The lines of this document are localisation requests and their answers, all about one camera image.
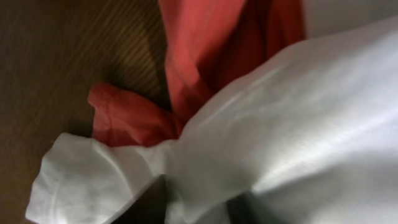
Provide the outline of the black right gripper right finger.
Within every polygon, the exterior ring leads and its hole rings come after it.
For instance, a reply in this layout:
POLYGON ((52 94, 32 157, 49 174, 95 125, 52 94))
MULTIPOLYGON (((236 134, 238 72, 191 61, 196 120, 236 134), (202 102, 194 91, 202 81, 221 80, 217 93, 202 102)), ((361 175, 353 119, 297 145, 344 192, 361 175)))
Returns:
POLYGON ((231 224, 280 223, 280 220, 250 192, 228 200, 226 207, 231 224))

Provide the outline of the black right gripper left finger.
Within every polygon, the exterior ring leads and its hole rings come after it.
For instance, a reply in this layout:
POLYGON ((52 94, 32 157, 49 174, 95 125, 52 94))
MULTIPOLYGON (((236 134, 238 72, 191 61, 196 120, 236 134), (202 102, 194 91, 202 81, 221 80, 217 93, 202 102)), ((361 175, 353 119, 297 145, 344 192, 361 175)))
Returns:
POLYGON ((165 175, 153 180, 135 199, 129 202, 111 224, 164 224, 168 204, 168 188, 165 175))

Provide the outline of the white t-shirt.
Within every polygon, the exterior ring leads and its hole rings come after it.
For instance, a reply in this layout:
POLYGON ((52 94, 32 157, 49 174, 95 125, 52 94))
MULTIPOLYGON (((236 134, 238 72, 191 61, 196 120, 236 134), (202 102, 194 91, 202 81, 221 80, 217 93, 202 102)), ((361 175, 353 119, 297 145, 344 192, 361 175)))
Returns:
POLYGON ((252 193, 280 223, 397 222, 397 18, 306 40, 222 89, 177 140, 63 133, 26 219, 110 223, 165 175, 165 223, 230 223, 252 193))

